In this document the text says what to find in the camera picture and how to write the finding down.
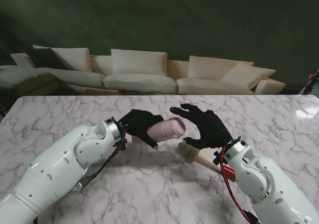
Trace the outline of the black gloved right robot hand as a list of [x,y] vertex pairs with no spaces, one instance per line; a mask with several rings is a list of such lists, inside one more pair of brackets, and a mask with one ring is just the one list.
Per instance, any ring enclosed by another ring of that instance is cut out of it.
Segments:
[[191,104],[181,104],[179,108],[171,107],[170,111],[196,125],[200,139],[186,137],[183,142],[197,148],[221,148],[233,140],[222,120],[211,110],[202,111]]

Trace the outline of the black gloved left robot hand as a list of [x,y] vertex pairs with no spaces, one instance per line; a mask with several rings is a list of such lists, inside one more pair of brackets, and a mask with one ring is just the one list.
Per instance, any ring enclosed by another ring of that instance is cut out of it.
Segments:
[[119,123],[126,129],[126,132],[138,137],[153,149],[158,149],[158,144],[148,135],[148,129],[153,125],[164,121],[161,115],[154,115],[149,111],[132,109],[124,115]]

